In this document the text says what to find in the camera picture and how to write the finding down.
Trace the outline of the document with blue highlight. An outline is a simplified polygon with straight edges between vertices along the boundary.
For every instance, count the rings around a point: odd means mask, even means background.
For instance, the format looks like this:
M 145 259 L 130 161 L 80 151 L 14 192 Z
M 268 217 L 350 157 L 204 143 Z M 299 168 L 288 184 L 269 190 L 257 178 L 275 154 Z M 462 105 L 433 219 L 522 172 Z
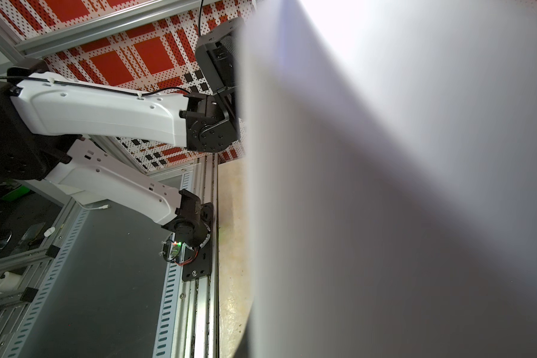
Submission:
M 537 13 L 265 1 L 240 32 L 252 357 L 537 357 Z

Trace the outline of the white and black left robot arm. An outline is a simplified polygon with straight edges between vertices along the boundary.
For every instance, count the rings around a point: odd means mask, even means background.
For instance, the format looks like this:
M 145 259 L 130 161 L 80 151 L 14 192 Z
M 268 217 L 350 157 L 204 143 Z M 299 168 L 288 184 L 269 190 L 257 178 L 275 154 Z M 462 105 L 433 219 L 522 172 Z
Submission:
M 210 94 L 141 92 L 72 81 L 31 59 L 0 76 L 0 179 L 46 180 L 89 192 L 151 219 L 176 243 L 203 246 L 213 207 L 107 155 L 93 138 L 127 137 L 216 154 L 240 139 L 235 18 L 199 37 L 198 65 Z

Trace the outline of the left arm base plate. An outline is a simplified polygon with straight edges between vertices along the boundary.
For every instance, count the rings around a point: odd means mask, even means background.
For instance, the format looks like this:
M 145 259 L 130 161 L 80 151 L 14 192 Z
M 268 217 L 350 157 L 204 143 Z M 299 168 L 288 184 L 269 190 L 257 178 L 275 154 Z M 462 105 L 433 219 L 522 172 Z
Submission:
M 201 217 L 208 230 L 205 240 L 197 247 L 196 255 L 190 263 L 182 266 L 181 279 L 183 282 L 206 277 L 213 272 L 213 238 L 215 228 L 215 211 L 212 203 L 207 203 L 201 210 Z

